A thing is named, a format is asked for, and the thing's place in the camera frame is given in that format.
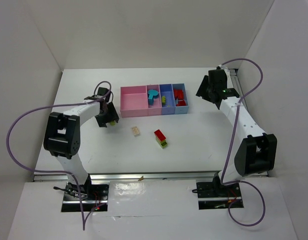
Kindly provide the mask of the red lego base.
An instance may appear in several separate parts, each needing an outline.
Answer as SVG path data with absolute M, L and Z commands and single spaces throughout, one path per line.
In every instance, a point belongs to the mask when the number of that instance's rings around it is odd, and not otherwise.
M 179 99 L 178 99 L 178 89 L 174 89 L 173 92 L 174 92 L 174 98 L 175 98 L 175 100 L 179 100 Z

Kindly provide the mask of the beige lego brick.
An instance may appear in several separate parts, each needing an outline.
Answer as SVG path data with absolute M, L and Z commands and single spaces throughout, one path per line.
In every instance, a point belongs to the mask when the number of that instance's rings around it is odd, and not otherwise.
M 134 126 L 134 127 L 131 128 L 131 130 L 132 130 L 132 133 L 133 133 L 134 136 L 136 136 L 136 137 L 140 136 L 140 131 L 139 131 L 138 127 Z

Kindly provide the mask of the lime green lego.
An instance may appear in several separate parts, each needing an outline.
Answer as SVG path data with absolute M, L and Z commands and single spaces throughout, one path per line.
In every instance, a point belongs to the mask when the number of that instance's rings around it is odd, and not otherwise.
M 166 97 L 165 96 L 162 96 L 161 103 L 162 103 L 163 106 L 166 104 Z
M 164 149 L 165 147 L 168 146 L 168 143 L 166 142 L 166 140 L 160 141 L 158 138 L 156 139 L 157 143 L 159 144 L 159 146 Z

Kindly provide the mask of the teal lego base brick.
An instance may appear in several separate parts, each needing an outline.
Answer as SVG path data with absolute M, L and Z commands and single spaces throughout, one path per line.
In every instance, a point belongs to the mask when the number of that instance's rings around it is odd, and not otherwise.
M 152 106 L 154 104 L 154 98 L 149 98 L 148 104 Z

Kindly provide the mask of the teal curved lego brick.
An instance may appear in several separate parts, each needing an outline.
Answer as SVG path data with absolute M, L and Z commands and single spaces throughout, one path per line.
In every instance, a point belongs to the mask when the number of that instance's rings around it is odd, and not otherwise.
M 159 92 L 155 89 L 148 90 L 148 98 L 149 99 L 155 99 L 159 96 Z

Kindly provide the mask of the red curved lego brick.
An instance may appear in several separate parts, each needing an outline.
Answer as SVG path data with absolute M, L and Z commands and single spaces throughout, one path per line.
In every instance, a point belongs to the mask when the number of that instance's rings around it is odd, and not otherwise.
M 154 135 L 159 142 L 163 142 L 166 140 L 166 137 L 163 135 L 163 133 L 159 129 L 154 131 Z

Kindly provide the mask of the red curved lego top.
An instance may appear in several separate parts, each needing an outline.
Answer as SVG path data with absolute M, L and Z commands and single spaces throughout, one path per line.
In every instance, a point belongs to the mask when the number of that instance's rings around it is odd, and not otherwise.
M 184 100 L 178 100 L 178 103 L 176 104 L 176 106 L 178 106 L 178 107 L 182 107 L 182 106 L 186 106 L 187 104 L 186 104 L 186 102 L 184 101 Z

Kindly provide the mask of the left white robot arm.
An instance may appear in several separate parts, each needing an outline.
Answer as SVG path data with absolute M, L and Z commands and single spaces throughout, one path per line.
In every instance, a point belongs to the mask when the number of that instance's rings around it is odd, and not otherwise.
M 48 117 L 43 147 L 56 157 L 67 172 L 68 188 L 72 192 L 92 193 L 90 174 L 84 169 L 78 151 L 80 127 L 95 118 L 100 128 L 118 123 L 119 116 L 112 102 L 113 93 L 99 87 L 94 95 L 84 99 L 84 104 L 65 112 L 52 112 Z

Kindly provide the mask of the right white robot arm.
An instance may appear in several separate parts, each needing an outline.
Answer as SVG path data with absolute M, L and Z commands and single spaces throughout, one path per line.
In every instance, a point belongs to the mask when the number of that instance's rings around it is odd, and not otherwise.
M 229 151 L 222 171 L 215 174 L 212 190 L 224 197 L 244 177 L 274 168 L 277 138 L 267 134 L 251 117 L 234 88 L 228 87 L 228 74 L 220 67 L 204 76 L 196 93 L 216 105 L 233 126 Z

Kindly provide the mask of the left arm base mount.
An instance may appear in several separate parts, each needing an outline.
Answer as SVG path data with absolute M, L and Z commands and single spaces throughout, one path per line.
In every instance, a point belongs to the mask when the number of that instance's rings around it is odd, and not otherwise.
M 64 193 L 62 200 L 62 213 L 80 212 L 78 192 L 69 184 L 66 187 L 53 187 L 54 190 Z M 95 212 L 106 212 L 108 210 L 109 184 L 92 184 L 89 193 L 82 191 L 82 205 L 84 212 L 95 208 Z

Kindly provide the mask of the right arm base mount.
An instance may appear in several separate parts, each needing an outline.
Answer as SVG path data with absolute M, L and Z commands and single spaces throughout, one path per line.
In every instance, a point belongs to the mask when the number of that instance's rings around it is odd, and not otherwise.
M 242 194 L 239 184 L 216 188 L 212 182 L 197 182 L 192 193 L 198 197 L 199 210 L 217 210 L 243 208 Z

